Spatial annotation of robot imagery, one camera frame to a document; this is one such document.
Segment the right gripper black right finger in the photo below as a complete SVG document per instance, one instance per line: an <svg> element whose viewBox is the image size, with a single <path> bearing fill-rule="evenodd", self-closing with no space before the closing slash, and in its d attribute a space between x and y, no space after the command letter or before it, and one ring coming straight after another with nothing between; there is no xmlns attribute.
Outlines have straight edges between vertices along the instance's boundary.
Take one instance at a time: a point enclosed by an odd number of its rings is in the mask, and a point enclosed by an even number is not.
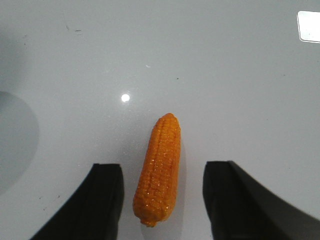
<svg viewBox="0 0 320 240"><path fill-rule="evenodd" d="M234 161L208 161L202 195L215 240L318 240L320 221L265 188Z"/></svg>

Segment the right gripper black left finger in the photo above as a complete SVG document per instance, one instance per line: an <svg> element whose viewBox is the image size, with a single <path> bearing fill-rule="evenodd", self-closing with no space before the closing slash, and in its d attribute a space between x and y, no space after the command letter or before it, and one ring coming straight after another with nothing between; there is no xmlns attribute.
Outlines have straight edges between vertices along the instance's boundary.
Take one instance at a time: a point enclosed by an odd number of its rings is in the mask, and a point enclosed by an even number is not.
<svg viewBox="0 0 320 240"><path fill-rule="evenodd" d="M95 163L88 175L34 240L115 240L124 202L119 164Z"/></svg>

